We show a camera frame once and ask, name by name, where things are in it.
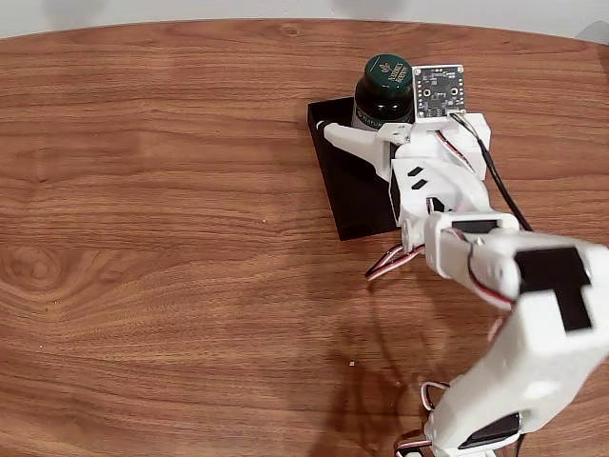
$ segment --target black cable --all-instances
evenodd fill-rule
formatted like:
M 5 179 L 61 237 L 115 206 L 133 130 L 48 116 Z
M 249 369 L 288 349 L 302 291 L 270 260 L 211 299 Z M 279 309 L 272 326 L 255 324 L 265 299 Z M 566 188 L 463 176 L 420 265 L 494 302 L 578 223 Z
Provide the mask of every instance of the black cable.
M 524 214 L 522 214 L 521 209 L 518 208 L 518 205 L 516 204 L 516 202 L 510 195 L 510 192 L 508 192 L 507 187 L 505 186 L 501 177 L 499 176 L 497 167 L 495 167 L 495 162 L 493 162 L 493 157 L 491 157 L 491 153 L 489 152 L 488 148 L 486 147 L 486 145 L 484 144 L 484 142 L 482 141 L 482 139 L 480 138 L 478 133 L 470 125 L 468 125 L 468 123 L 464 122 L 463 119 L 456 112 L 453 112 L 450 115 L 464 129 L 466 129 L 472 135 L 474 135 L 474 137 L 476 138 L 476 141 L 478 142 L 478 146 L 480 146 L 480 149 L 482 151 L 482 158 L 484 159 L 484 162 L 486 163 L 486 167 L 488 168 L 489 172 L 491 173 L 491 176 L 493 177 L 493 181 L 495 181 L 495 184 L 497 185 L 497 189 L 499 189 L 499 192 L 501 193 L 503 200 L 505 200 L 505 203 L 507 203 L 507 206 L 510 208 L 512 213 L 516 216 L 516 218 L 518 219 L 518 222 L 521 224 L 522 228 L 527 231 L 533 231 L 533 228 L 531 227 L 531 225 L 528 223 L 528 221 L 524 217 Z
M 514 447 L 514 457 L 519 457 L 521 455 L 522 442 L 524 441 L 524 437 L 526 433 L 523 433 L 518 437 L 518 441 L 516 442 L 516 447 Z

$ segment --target wood grain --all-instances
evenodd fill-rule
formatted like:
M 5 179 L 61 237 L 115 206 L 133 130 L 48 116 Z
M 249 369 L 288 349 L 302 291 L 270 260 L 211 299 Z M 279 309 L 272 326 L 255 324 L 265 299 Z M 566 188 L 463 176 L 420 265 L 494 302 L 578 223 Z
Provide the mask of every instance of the wood grain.
M 533 226 L 609 243 L 607 47 L 276 20 L 0 41 L 1 455 L 388 456 L 421 428 L 419 381 L 495 315 L 423 260 L 368 288 L 395 233 L 338 241 L 306 105 L 379 51 L 463 62 Z M 522 455 L 606 454 L 608 368 Z

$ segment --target robotic arm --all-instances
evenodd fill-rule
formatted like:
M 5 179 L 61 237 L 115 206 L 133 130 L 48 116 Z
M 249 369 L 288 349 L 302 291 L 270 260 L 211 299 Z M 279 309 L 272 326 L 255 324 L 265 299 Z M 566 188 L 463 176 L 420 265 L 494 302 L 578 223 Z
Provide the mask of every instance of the robotic arm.
M 521 230 L 515 216 L 491 209 L 481 114 L 416 116 L 378 131 L 318 129 L 389 183 L 405 261 L 424 250 L 440 276 L 511 311 L 488 352 L 428 408 L 427 441 L 396 448 L 398 457 L 423 446 L 437 457 L 490 457 L 568 406 L 607 356 L 609 249 Z

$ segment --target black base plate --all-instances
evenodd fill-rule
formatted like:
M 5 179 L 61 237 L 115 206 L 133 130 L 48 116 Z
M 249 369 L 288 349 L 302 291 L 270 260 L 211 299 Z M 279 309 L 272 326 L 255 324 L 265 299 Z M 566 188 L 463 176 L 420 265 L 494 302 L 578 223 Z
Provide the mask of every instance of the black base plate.
M 341 241 L 395 230 L 389 185 L 364 160 L 334 148 L 315 128 L 320 121 L 351 125 L 353 98 L 311 103 L 308 126 Z

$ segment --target green jar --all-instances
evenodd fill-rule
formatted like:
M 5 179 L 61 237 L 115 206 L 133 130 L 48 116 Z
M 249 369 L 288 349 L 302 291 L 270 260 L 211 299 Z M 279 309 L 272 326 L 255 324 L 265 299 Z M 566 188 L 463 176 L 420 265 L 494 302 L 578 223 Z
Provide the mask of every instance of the green jar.
M 355 88 L 351 127 L 378 130 L 385 122 L 414 122 L 412 68 L 395 54 L 372 57 Z

